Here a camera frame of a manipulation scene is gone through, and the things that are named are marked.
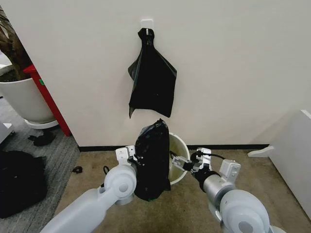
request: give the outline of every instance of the gray carpet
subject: gray carpet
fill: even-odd
[[[1,233],[37,233],[52,218],[64,192],[72,168],[79,157],[77,143],[73,136],[66,137],[56,128],[52,132],[56,138],[51,144],[35,147],[28,140],[29,135],[39,136],[41,130],[29,128],[24,120],[12,109],[5,99],[0,99],[0,121],[12,123],[15,134],[9,136],[1,145],[2,150],[22,150],[35,157],[46,156],[46,179],[48,193],[44,200],[32,207],[6,219],[0,219]]]

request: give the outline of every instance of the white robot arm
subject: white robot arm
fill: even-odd
[[[90,233],[105,218],[113,205],[132,201],[136,188],[135,168],[127,161],[135,154],[135,147],[116,150],[119,165],[111,169],[104,185],[86,191],[62,212],[56,215],[41,233]]]
[[[135,159],[135,147],[116,150],[119,165],[111,169],[104,185],[90,189],[55,216],[41,233],[90,233],[104,219],[113,204],[123,205],[132,201],[136,188],[136,168],[128,162]],[[172,163],[190,171],[206,192],[209,209],[219,221],[224,233],[285,233],[270,225],[263,204],[252,194],[235,189],[235,180],[241,165],[224,159],[220,174],[211,170],[211,151],[199,148],[195,158],[187,160],[171,155]]]

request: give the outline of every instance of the white trash can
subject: white trash can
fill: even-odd
[[[184,157],[190,160],[189,150],[187,148],[186,143],[181,140],[180,137],[170,132],[170,151],[176,153],[178,156]],[[182,171],[176,168],[172,164],[172,159],[170,157],[170,172],[169,172],[169,180],[172,184],[179,182],[186,175],[187,171]]]

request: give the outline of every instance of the white wall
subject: white wall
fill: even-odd
[[[133,144],[160,117],[187,144],[269,143],[311,106],[310,0],[2,0],[80,146]],[[139,21],[177,69],[171,118],[128,117]]]

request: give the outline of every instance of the black bag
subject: black bag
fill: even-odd
[[[163,120],[143,128],[135,144],[137,158],[137,185],[135,195],[143,200],[158,198],[170,190],[169,181],[169,129]]]
[[[142,28],[138,35],[142,43],[140,54],[128,68],[128,72],[134,80],[129,102],[130,118],[136,108],[155,110],[170,117],[177,71],[155,49],[155,35],[152,29]]]
[[[0,151],[0,217],[9,217],[44,199],[43,157]]]

